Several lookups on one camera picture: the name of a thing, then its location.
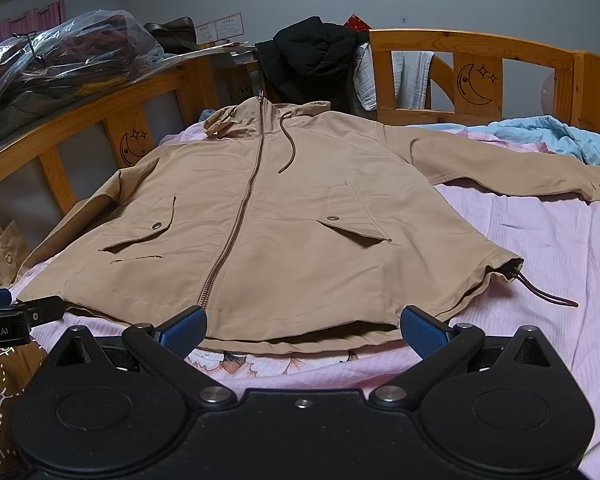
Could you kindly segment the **tan hooded zip jacket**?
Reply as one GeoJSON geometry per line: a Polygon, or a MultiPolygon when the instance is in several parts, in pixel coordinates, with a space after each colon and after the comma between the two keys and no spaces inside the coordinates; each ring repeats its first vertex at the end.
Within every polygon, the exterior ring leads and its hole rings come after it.
{"type": "Polygon", "coordinates": [[[439,193],[460,179],[600,202],[600,166],[569,155],[252,98],[218,110],[202,140],[119,170],[67,214],[27,258],[38,274],[20,299],[57,296],[154,325],[199,306],[210,350],[384,344],[399,338],[405,307],[448,320],[524,263],[439,193]]]}

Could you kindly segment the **clear plastic bag of clothes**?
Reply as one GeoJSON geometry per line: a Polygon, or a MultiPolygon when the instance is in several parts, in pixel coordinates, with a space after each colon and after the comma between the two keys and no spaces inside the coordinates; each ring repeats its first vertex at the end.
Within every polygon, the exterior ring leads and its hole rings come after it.
{"type": "Polygon", "coordinates": [[[17,32],[0,43],[0,143],[163,59],[155,37],[123,10],[87,12],[36,34],[17,32]]]}

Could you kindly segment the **brown patterned cloth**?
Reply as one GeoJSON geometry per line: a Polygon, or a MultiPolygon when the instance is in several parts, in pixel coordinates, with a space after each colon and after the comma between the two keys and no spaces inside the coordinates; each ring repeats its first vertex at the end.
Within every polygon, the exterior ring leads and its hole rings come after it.
{"type": "MultiPolygon", "coordinates": [[[[0,288],[11,285],[30,249],[15,222],[0,234],[0,288]]],[[[31,341],[25,346],[0,349],[0,474],[23,468],[17,452],[9,417],[12,406],[46,357],[45,350],[31,341]]]]}

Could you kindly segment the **pink bed sheet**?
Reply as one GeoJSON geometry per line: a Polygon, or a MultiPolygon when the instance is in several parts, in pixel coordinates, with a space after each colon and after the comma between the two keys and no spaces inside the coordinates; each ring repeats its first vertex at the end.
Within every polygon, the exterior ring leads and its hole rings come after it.
{"type": "MultiPolygon", "coordinates": [[[[496,280],[449,322],[509,335],[535,324],[550,338],[588,395],[596,416],[584,471],[600,479],[600,202],[575,195],[507,196],[460,179],[439,193],[483,236],[522,261],[511,281],[496,280]]],[[[368,389],[415,361],[401,338],[343,351],[238,353],[202,344],[194,363],[235,390],[368,389]]]]}

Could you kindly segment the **light blue blanket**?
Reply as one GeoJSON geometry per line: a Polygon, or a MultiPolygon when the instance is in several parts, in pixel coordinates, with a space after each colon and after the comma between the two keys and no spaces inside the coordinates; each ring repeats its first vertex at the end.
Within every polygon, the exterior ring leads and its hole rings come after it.
{"type": "Polygon", "coordinates": [[[568,126],[553,116],[504,119],[486,126],[422,125],[517,152],[570,155],[585,165],[600,166],[600,134],[568,126]]]}

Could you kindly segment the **white grey hanging cloth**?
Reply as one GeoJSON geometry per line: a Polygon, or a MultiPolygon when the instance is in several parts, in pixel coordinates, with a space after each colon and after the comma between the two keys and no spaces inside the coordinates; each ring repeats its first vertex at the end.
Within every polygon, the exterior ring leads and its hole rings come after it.
{"type": "MultiPolygon", "coordinates": [[[[422,110],[426,104],[432,51],[392,51],[393,89],[396,105],[408,110],[422,110]]],[[[356,50],[353,87],[362,109],[377,110],[373,53],[370,44],[356,50]]]]}

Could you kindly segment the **pink curtain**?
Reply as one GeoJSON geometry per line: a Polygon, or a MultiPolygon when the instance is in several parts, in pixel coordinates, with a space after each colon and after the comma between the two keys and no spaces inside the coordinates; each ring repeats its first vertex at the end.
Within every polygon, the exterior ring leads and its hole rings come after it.
{"type": "Polygon", "coordinates": [[[18,18],[0,21],[0,43],[13,34],[32,34],[60,25],[66,20],[64,0],[57,0],[44,8],[27,10],[18,18]]]}

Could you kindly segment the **black garment on headboard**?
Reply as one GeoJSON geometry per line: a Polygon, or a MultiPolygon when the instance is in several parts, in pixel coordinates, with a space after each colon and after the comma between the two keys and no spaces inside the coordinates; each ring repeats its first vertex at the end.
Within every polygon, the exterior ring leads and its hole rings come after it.
{"type": "Polygon", "coordinates": [[[349,113],[356,51],[370,39],[344,25],[311,16],[256,44],[268,97],[276,103],[327,101],[349,113]]]}

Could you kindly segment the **white paper labels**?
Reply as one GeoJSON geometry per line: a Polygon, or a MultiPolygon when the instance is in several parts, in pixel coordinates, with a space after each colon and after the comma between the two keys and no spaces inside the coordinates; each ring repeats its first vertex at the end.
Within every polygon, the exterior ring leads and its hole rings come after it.
{"type": "Polygon", "coordinates": [[[245,33],[242,14],[236,13],[218,18],[212,22],[195,26],[195,34],[198,44],[216,44],[218,41],[242,36],[245,33]]]}

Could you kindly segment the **wooden bed frame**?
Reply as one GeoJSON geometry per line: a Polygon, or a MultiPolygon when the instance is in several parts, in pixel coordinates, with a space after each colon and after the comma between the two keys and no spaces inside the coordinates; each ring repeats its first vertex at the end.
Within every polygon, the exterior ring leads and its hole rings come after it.
{"type": "MultiPolygon", "coordinates": [[[[377,100],[377,117],[389,125],[457,122],[485,125],[503,116],[504,64],[527,63],[554,72],[552,115],[561,122],[600,133],[600,56],[570,51],[484,32],[442,29],[375,29],[370,32],[377,100]],[[431,51],[429,80],[451,101],[449,112],[425,107],[400,107],[393,90],[391,61],[396,51],[431,51]]],[[[218,88],[250,84],[261,76],[257,62],[231,68],[216,68],[211,58],[215,48],[179,56],[173,66],[104,96],[94,96],[69,107],[28,131],[0,145],[0,183],[28,162],[35,160],[61,212],[78,200],[62,164],[58,146],[75,134],[102,124],[118,167],[136,162],[125,155],[123,143],[129,134],[140,134],[140,149],[150,151],[155,142],[143,109],[146,101],[173,93],[185,125],[206,108],[221,105],[218,88]]]]}

